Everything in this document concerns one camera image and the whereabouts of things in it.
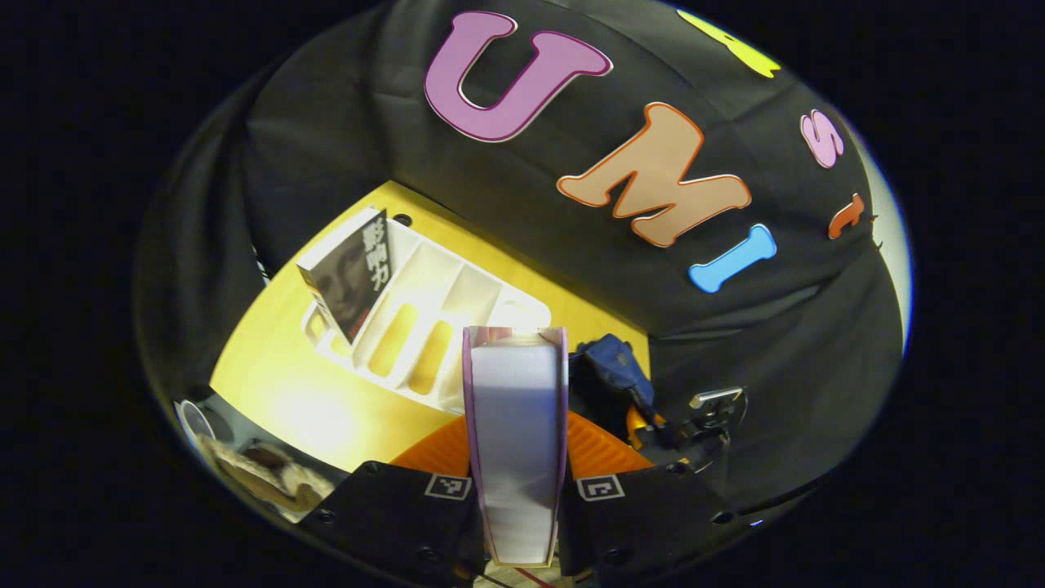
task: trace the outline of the red wire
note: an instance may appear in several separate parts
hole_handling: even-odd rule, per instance
[[[536,575],[530,573],[529,571],[527,571],[527,570],[525,570],[525,569],[522,569],[520,567],[515,568],[515,571],[521,573],[522,575],[529,578],[530,580],[533,580],[541,588],[555,588],[555,586],[552,586],[551,584],[549,584],[547,582],[543,582],[541,579],[537,578]]]

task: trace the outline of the cable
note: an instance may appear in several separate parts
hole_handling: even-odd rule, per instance
[[[505,584],[504,582],[501,582],[500,580],[494,580],[494,579],[490,578],[489,575],[486,575],[485,573],[480,573],[478,575],[480,578],[486,579],[488,582],[492,582],[492,583],[496,584],[497,586],[504,586],[504,588],[512,588],[511,586]]]
[[[541,588],[555,588],[555,586],[552,586],[551,584],[542,581],[541,579],[537,578],[536,575],[530,573],[529,571],[527,571],[527,570],[525,570],[525,569],[522,569],[520,567],[515,568],[515,571],[521,573],[522,575],[529,578],[530,580],[533,580]]]

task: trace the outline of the book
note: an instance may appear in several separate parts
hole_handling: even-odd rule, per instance
[[[392,278],[387,211],[370,207],[346,219],[298,259],[298,269],[327,325],[351,346]]]
[[[465,416],[493,560],[551,565],[565,475],[565,330],[470,328]]]

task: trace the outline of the yellow table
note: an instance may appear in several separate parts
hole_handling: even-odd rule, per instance
[[[389,218],[409,214],[411,229],[544,303],[552,326],[566,328],[572,348],[612,333],[631,344],[650,374],[645,333],[475,236],[462,218],[395,182],[356,202],[302,251],[367,206],[387,208]],[[300,329],[312,301],[295,265],[302,251],[243,315],[210,385],[258,426],[331,466],[351,472],[370,460],[391,462],[457,416],[386,391],[316,353]]]

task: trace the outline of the black cloth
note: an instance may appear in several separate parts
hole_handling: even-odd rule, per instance
[[[491,104],[532,57],[529,38],[563,32],[613,62],[575,79],[520,135],[484,143],[428,105],[423,77],[461,11],[511,16],[464,80]],[[667,249],[610,207],[556,189],[637,132],[643,108],[672,104],[704,133],[683,179],[737,174],[749,206],[715,216]],[[846,150],[818,165],[798,132],[817,109]],[[827,472],[869,427],[901,359],[899,310],[870,239],[863,161],[838,113],[786,68],[758,75],[674,8],[649,2],[402,1],[382,4],[255,77],[201,127],[176,162],[141,242],[136,308],[149,377],[176,396],[209,379],[262,282],[338,213],[395,180],[480,227],[482,236],[649,333],[657,407],[676,419],[695,393],[748,389],[750,408],[716,490],[749,504]],[[854,192],[855,227],[827,237]],[[707,293],[689,279],[747,236],[777,252]]]

